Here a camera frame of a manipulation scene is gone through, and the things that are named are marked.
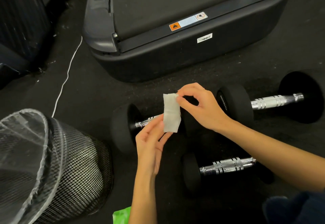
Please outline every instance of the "black treadmill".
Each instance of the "black treadmill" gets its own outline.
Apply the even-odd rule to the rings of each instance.
[[[88,0],[83,37],[115,79],[140,82],[268,35],[287,0]]]

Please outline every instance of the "white wipe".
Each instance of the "white wipe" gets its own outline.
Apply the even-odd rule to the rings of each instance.
[[[176,93],[164,94],[164,132],[177,132],[181,123],[181,110]]]

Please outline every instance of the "dark blue clothing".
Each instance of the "dark blue clothing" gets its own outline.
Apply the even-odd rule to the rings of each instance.
[[[325,193],[272,197],[263,204],[263,213],[269,224],[325,224]]]

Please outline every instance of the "white cord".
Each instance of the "white cord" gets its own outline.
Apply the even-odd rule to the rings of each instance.
[[[65,82],[63,83],[63,85],[62,85],[62,87],[61,87],[60,94],[59,94],[59,96],[58,96],[58,98],[57,98],[57,100],[56,100],[56,102],[55,102],[55,106],[54,106],[54,110],[53,110],[52,118],[54,117],[55,111],[57,110],[57,105],[58,105],[58,101],[59,101],[59,99],[60,99],[60,97],[61,97],[61,94],[62,94],[62,91],[63,91],[63,86],[64,86],[65,83],[68,81],[68,78],[69,78],[69,72],[70,72],[70,68],[71,68],[71,63],[72,63],[73,58],[74,58],[74,56],[76,55],[76,53],[77,53],[77,51],[78,51],[78,49],[79,49],[79,47],[80,47],[80,45],[81,45],[81,43],[82,43],[82,37],[81,37],[81,41],[80,41],[80,43],[79,43],[79,45],[78,45],[76,51],[74,52],[74,54],[73,54],[73,56],[72,56],[72,58],[71,58],[70,65],[69,65],[69,68],[68,68],[68,71],[67,71],[67,79],[66,79]]]

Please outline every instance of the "forearm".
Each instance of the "forearm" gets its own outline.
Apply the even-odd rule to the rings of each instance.
[[[129,224],[156,224],[155,177],[136,174]]]
[[[233,120],[216,131],[297,188],[324,190],[324,158],[263,135]]]

